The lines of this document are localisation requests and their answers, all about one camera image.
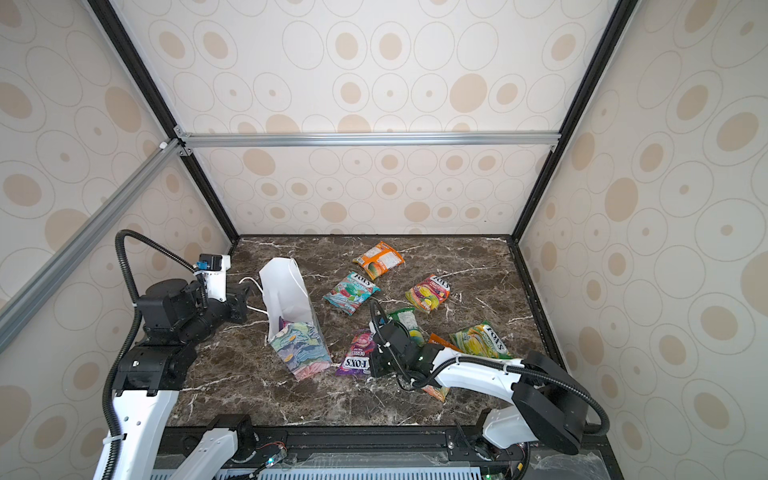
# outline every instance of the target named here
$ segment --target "wallpaper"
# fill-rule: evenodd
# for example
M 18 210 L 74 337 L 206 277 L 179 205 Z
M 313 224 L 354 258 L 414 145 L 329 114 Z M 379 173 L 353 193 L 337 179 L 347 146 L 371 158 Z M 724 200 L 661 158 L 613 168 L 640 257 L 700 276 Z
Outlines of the wallpaper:
M 548 145 L 200 148 L 240 234 L 509 233 Z
M 557 130 L 614 0 L 113 0 L 196 133 Z
M 0 307 L 165 138 L 74 0 L 0 2 Z
M 114 253 L 122 228 L 141 232 L 188 261 L 226 253 L 230 242 L 179 160 L 172 160 L 0 354 L 0 478 L 91 478 L 107 428 L 101 390 L 133 307 Z M 126 250 L 139 293 L 192 276 L 137 240 Z
M 768 472 L 768 2 L 645 2 L 521 243 L 627 480 Z

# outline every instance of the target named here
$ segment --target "vent grille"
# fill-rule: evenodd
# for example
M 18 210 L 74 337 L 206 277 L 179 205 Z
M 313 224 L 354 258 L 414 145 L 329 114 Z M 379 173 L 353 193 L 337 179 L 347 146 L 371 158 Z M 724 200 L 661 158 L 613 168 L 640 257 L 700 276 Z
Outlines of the vent grille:
M 216 480 L 227 480 L 253 471 L 250 468 L 219 470 Z M 168 480 L 175 470 L 153 470 L 150 480 Z M 477 467 L 412 468 L 271 468 L 259 480 L 481 480 Z

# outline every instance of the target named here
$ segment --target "aluminum frame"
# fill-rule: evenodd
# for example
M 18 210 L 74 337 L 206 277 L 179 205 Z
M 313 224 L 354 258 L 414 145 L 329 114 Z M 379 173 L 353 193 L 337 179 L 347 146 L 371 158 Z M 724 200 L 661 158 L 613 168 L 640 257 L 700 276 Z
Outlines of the aluminum frame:
M 402 145 L 556 145 L 558 131 L 472 131 L 303 134 L 190 134 L 188 147 L 352 147 Z
M 168 139 L 165 143 L 167 146 L 157 149 L 0 311 L 0 353 L 120 220 L 168 161 L 178 158 L 181 152 L 179 140 Z

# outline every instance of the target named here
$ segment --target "snack bag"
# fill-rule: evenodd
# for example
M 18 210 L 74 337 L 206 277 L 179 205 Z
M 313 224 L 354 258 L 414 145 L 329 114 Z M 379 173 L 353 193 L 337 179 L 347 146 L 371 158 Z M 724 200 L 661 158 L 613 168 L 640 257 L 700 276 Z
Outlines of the snack bag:
M 488 357 L 489 359 L 510 359 L 509 350 L 498 338 L 488 322 L 470 326 L 451 334 L 451 341 L 464 353 Z
M 373 334 L 368 329 L 357 331 L 355 338 L 352 339 L 352 345 L 341 362 L 341 366 L 336 370 L 337 375 L 369 375 L 371 373 L 370 357 L 373 349 L 376 348 L 376 342 L 373 341 Z
M 360 307 L 360 304 L 379 290 L 380 288 L 374 285 L 373 282 L 357 273 L 351 272 L 344 280 L 333 287 L 333 290 L 323 295 L 323 298 L 332 305 L 338 306 L 347 314 L 352 315 Z
M 451 345 L 450 343 L 440 338 L 439 336 L 435 335 L 434 333 L 429 336 L 429 341 L 427 343 L 437 343 L 438 345 L 442 345 L 444 347 L 454 349 L 457 352 L 461 351 L 457 349 L 455 346 Z M 422 390 L 427 392 L 429 395 L 435 397 L 437 400 L 440 400 L 441 402 L 445 403 L 445 397 L 448 396 L 450 387 L 442 386 L 440 388 L 437 388 L 431 385 L 427 385 L 426 387 L 423 387 Z
M 389 271 L 389 269 L 404 263 L 399 253 L 384 242 L 379 242 L 371 250 L 355 258 L 355 263 L 366 269 L 366 273 L 371 280 L 376 280 L 380 275 Z
M 426 341 L 424 340 L 424 331 L 419 328 L 419 324 L 416 323 L 416 315 L 413 314 L 414 308 L 407 306 L 400 310 L 395 310 L 389 314 L 389 318 L 403 325 L 412 339 L 415 340 L 418 346 L 424 346 Z
M 433 274 L 408 290 L 406 298 L 419 310 L 429 313 L 445 302 L 450 294 L 448 282 Z
M 450 343 L 448 340 L 442 339 L 441 337 L 435 335 L 434 333 L 429 336 L 429 340 L 427 340 L 427 343 L 437 343 L 438 345 L 442 345 L 445 348 L 449 348 L 457 352 L 461 352 L 461 350 L 459 350 L 456 345 L 454 345 L 453 343 Z

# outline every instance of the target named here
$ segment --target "marble surface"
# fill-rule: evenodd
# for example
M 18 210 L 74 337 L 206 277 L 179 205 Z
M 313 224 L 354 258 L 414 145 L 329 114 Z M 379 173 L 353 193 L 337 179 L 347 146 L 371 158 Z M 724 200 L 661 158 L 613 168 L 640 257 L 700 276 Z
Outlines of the marble surface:
M 544 352 L 504 238 L 483 237 L 249 237 L 240 241 L 228 281 L 258 279 L 273 257 L 293 257 L 310 292 L 333 362 L 346 355 L 353 333 L 369 321 L 366 304 L 348 316 L 322 299 L 353 263 L 379 241 L 401 252 L 405 264 L 376 279 L 374 295 L 388 311 L 409 306 L 405 291 L 430 273 L 442 274 L 451 296 L 419 325 L 444 339 L 488 320 L 513 356 Z M 264 309 L 257 289 L 249 304 Z M 266 344 L 266 315 L 250 311 L 243 326 L 226 324 L 197 347 L 186 388 L 168 425 L 206 425 L 220 413 L 248 413 L 256 425 L 452 425 L 474 424 L 485 407 L 505 402 L 464 389 L 452 389 L 445 403 L 422 391 L 405 392 L 394 378 L 336 376 L 336 368 L 302 382 Z

